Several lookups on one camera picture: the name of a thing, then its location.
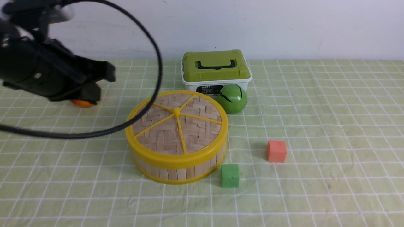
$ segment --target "bamboo steamer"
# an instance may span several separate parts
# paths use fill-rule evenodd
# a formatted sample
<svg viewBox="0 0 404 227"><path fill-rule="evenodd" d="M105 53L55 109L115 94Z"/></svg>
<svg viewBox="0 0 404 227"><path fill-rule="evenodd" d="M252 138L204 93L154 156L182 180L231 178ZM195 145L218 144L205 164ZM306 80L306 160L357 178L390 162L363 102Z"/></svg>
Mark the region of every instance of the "bamboo steamer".
<svg viewBox="0 0 404 227"><path fill-rule="evenodd" d="M148 101L135 107L128 119ZM208 176L222 163L227 130L227 115L214 99L176 90L161 93L125 133L141 173L160 183L186 184Z"/></svg>

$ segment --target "green plastic box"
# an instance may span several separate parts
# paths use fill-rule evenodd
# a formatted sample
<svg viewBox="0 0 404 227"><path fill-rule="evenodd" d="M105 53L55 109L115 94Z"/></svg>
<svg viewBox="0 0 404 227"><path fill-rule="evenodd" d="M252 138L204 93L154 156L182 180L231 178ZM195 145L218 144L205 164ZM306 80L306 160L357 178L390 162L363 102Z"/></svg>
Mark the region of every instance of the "green plastic box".
<svg viewBox="0 0 404 227"><path fill-rule="evenodd" d="M216 95L225 85L247 90L251 72L240 50L186 52L181 61L186 90Z"/></svg>

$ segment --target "black stripe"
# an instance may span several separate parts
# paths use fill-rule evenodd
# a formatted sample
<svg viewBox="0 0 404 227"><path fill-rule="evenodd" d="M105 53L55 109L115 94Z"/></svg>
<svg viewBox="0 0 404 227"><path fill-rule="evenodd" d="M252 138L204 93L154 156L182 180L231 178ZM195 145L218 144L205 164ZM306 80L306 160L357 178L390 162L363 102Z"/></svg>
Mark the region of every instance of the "black stripe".
<svg viewBox="0 0 404 227"><path fill-rule="evenodd" d="M233 103L230 99L228 99L225 95L223 95L221 92L219 92L220 96L222 96L223 98L225 98L227 101Z"/></svg>
<svg viewBox="0 0 404 227"><path fill-rule="evenodd" d="M240 86L238 86L238 85L236 85L237 87L238 87L238 89L240 89L240 95L241 95L241 98L243 97L243 92L241 91L241 87Z"/></svg>

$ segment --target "foam block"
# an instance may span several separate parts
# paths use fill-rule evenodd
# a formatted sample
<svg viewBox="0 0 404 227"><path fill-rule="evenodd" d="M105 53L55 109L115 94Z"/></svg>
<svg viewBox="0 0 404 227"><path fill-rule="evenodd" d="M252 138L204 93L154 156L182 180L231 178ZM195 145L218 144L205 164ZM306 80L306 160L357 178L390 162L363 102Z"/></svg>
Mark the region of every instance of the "foam block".
<svg viewBox="0 0 404 227"><path fill-rule="evenodd" d="M238 187L240 175L238 165L223 164L222 165L222 187Z"/></svg>
<svg viewBox="0 0 404 227"><path fill-rule="evenodd" d="M269 162L285 162L286 159L285 141L270 140L267 147L267 159Z"/></svg>

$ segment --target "green ball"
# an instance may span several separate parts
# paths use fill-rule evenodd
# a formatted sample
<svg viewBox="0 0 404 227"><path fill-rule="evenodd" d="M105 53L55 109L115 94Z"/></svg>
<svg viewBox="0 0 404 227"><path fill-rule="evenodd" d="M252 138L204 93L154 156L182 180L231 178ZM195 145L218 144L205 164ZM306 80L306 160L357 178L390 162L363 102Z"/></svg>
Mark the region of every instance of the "green ball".
<svg viewBox="0 0 404 227"><path fill-rule="evenodd" d="M238 85L226 85L220 90L216 100L226 113L235 114L246 106L247 94Z"/></svg>

